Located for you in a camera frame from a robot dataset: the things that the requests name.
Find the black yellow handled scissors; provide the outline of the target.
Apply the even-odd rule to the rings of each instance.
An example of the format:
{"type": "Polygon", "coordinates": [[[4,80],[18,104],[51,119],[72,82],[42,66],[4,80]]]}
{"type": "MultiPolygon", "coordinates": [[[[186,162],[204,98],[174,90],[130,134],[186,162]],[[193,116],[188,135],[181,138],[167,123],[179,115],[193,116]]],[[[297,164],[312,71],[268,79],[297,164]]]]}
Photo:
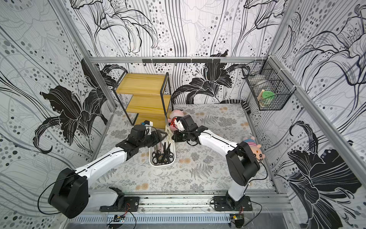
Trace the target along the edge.
{"type": "Polygon", "coordinates": [[[152,163],[154,165],[161,165],[161,163],[162,163],[161,156],[162,156],[161,144],[159,143],[158,145],[153,147],[152,163]]]}

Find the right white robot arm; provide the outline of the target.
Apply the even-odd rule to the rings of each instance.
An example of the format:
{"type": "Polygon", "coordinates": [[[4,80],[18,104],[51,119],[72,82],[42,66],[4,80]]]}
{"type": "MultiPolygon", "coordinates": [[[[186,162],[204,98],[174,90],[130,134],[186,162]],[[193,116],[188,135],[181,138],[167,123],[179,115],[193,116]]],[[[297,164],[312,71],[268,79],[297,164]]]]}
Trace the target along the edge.
{"type": "Polygon", "coordinates": [[[222,155],[227,162],[232,184],[227,192],[227,200],[237,203],[245,196],[246,187],[254,180],[260,170],[260,162],[265,159],[261,145],[255,137],[246,138],[241,143],[226,140],[208,128],[201,126],[195,130],[176,130],[173,134],[175,142],[195,142],[212,149],[222,155]]]}

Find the rose gold scissors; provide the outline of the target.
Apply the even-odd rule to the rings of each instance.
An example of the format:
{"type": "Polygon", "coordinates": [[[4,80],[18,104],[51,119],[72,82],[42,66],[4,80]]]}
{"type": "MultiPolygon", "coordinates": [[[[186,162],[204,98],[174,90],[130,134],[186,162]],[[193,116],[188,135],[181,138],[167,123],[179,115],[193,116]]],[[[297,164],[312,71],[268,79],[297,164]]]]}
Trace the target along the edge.
{"type": "Polygon", "coordinates": [[[164,154],[163,144],[160,142],[158,144],[157,156],[160,158],[164,154]]]}

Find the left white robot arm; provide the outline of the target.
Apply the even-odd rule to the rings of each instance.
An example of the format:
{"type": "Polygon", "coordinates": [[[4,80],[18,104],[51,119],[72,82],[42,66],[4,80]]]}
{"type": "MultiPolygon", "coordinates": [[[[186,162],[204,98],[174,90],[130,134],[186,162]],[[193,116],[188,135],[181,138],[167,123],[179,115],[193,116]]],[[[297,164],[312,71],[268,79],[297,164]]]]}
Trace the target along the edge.
{"type": "Polygon", "coordinates": [[[93,208],[102,211],[126,211],[128,204],[125,203],[125,194],[120,189],[109,187],[90,190],[90,187],[102,175],[131,159],[141,148],[152,148],[167,135],[166,132],[147,124],[134,126],[128,137],[107,154],[77,169],[62,170],[50,192],[48,203],[69,219],[93,208]]]}

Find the cream handled scissors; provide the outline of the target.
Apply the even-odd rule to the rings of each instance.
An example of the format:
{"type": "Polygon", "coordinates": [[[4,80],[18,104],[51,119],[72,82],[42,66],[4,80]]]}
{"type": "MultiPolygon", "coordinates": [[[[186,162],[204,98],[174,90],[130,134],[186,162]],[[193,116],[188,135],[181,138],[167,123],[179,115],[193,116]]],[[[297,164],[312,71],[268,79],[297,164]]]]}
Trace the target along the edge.
{"type": "Polygon", "coordinates": [[[168,136],[169,136],[169,127],[165,126],[164,131],[161,131],[160,135],[161,135],[161,142],[163,144],[163,149],[165,149],[165,147],[168,144],[168,136]]]}

